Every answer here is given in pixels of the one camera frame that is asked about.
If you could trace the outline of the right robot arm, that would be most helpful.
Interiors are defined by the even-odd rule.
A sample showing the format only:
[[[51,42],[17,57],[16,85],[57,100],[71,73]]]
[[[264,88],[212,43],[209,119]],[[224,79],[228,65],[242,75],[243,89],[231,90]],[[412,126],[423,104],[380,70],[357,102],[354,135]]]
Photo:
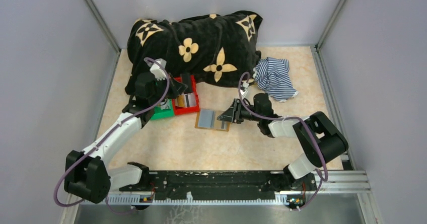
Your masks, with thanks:
[[[219,121],[240,124],[245,120],[256,121],[260,132],[270,138],[295,137],[303,153],[284,167],[284,185],[298,189],[307,176],[348,150],[348,142],[324,112],[301,117],[280,117],[275,114],[268,94],[253,97],[253,103],[234,99],[231,106],[217,117]]]

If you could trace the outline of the yellow leather card holder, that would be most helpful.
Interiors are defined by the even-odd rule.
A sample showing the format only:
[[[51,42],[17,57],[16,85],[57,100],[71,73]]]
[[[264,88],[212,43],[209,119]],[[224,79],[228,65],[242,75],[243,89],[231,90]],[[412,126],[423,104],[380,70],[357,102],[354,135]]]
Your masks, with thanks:
[[[195,128],[228,132],[230,130],[230,123],[217,120],[217,117],[222,113],[223,111],[201,109],[197,113]]]

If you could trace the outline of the red plastic bin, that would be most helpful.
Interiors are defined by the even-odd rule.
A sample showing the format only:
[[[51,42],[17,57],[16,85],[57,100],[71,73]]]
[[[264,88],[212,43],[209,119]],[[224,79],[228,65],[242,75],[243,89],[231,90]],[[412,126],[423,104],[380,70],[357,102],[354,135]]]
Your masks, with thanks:
[[[193,75],[183,73],[175,78],[178,82],[187,86],[187,89],[178,98],[172,100],[175,116],[197,113],[200,111],[199,98],[196,89],[196,81]]]

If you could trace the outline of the green plastic bin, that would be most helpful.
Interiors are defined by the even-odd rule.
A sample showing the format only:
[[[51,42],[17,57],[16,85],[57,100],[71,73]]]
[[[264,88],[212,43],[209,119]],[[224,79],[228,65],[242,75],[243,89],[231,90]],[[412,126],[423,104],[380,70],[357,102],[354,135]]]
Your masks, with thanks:
[[[151,117],[151,120],[160,120],[174,116],[175,113],[173,110],[172,100],[167,99],[154,108],[154,114]]]

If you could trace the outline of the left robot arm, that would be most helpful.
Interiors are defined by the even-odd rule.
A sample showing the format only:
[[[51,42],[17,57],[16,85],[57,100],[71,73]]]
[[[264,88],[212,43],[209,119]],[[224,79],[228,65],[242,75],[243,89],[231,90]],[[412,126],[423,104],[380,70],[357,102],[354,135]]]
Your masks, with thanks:
[[[156,106],[164,100],[193,93],[193,85],[187,73],[179,81],[172,77],[158,80],[152,73],[141,73],[114,125],[82,151],[71,151],[67,155],[65,192],[97,204],[106,199],[111,190],[148,189],[151,177],[147,166],[129,162],[116,169],[107,167],[118,151],[149,122]]]

